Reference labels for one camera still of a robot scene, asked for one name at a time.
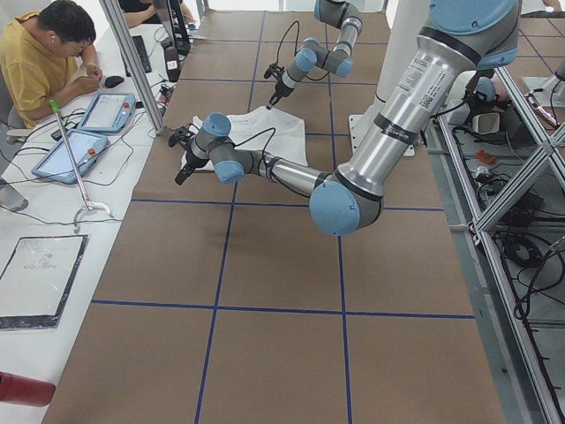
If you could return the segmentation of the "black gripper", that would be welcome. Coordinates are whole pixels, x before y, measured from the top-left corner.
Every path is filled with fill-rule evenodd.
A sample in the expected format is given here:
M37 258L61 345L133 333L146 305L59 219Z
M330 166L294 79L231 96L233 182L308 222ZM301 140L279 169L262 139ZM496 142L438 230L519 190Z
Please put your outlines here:
M271 110L281 100L281 97L288 97L295 88L295 80L288 75L282 75L275 84L275 93L267 103L267 110Z
M192 147L187 147L185 150L185 165L179 170L175 176L175 182L181 186L197 169L204 168L208 163L207 158L201 158L195 154Z

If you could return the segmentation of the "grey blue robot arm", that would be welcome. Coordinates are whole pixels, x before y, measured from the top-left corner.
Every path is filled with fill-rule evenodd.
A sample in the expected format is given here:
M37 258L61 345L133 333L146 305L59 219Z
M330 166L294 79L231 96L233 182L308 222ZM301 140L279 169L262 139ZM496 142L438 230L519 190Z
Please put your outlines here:
M275 91L266 105L268 110L290 96L298 84L316 68L340 78L347 77L352 70L352 51L363 29L358 7L348 1L317 1L313 14L320 23L337 30L337 40L329 46L326 41L322 42L315 37L305 38L301 43L295 44L291 64L281 66L275 60L268 66L264 78L275 79Z
M385 99L358 121L363 138L335 171L315 170L263 149L239 148L230 139L229 118L213 113L185 140L185 165L176 182L211 165L224 184L253 174L305 196L312 220L329 235L348 235L374 223L385 180L457 77L515 59L521 9L518 1L400 2L383 65L392 83Z

